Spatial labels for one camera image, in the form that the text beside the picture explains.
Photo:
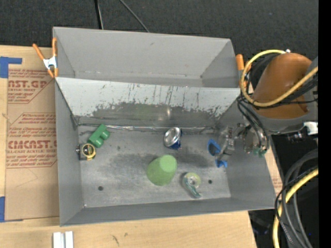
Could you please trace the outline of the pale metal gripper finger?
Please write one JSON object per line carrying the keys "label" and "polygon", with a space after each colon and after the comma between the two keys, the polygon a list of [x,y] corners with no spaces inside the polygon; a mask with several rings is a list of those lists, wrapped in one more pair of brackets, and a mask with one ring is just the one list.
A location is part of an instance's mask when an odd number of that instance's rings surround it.
{"label": "pale metal gripper finger", "polygon": [[226,127],[219,133],[218,142],[221,146],[234,146],[234,138],[234,128]]}
{"label": "pale metal gripper finger", "polygon": [[216,162],[225,161],[225,158],[231,156],[235,150],[234,144],[229,143],[216,144],[216,148]]}

